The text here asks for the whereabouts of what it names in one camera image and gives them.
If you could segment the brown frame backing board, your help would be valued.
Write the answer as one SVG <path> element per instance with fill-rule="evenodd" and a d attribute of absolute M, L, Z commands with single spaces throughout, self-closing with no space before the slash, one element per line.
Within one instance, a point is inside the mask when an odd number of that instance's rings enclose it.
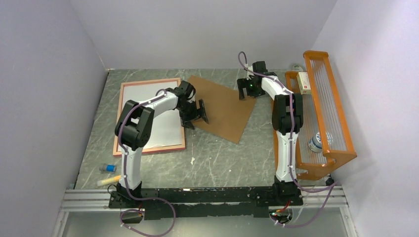
<path fill-rule="evenodd" d="M 255 98 L 239 99 L 239 92 L 207 79 L 191 76 L 196 100 L 203 99 L 208 123 L 193 122 L 197 128 L 238 144 L 256 103 Z"/>

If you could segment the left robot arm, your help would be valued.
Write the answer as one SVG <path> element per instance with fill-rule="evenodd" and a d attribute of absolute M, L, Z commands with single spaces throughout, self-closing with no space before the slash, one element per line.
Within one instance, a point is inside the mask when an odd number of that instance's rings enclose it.
<path fill-rule="evenodd" d="M 123 155 L 117 193 L 122 195 L 122 201 L 128 207 L 138 206 L 142 198 L 141 156 L 150 139 L 154 119 L 167 111 L 178 110 L 184 128 L 194 129 L 192 122 L 199 119 L 208 123 L 204 100 L 197 100 L 195 95 L 195 87 L 183 80 L 178 87 L 159 89 L 154 97 L 125 103 L 115 135 Z"/>

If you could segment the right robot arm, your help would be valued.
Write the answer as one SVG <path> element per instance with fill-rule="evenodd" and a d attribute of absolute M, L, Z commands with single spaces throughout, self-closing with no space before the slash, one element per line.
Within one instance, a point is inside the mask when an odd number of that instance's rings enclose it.
<path fill-rule="evenodd" d="M 295 180 L 295 149 L 303 125 L 302 95 L 287 89 L 276 75 L 267 71 L 263 61 L 252 65 L 244 62 L 241 66 L 247 75 L 237 80 L 239 99 L 267 94 L 273 101 L 271 123 L 276 134 L 278 161 L 270 200 L 278 205 L 287 201 L 301 204 L 301 191 Z"/>

